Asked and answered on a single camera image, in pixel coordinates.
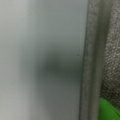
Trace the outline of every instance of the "gray surface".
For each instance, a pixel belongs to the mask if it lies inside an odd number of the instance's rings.
[[[89,0],[80,120],[97,120],[112,0]]]
[[[87,0],[0,0],[0,119],[77,120]]]

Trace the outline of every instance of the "green object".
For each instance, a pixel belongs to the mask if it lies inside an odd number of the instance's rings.
[[[107,100],[101,98],[98,120],[120,120],[120,110]]]

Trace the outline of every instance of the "dark fabric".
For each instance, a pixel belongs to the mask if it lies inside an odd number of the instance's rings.
[[[113,1],[101,96],[120,108],[120,0]]]

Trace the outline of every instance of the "white wall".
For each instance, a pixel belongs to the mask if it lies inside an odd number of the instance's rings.
[[[0,0],[0,119],[77,120],[87,0]]]

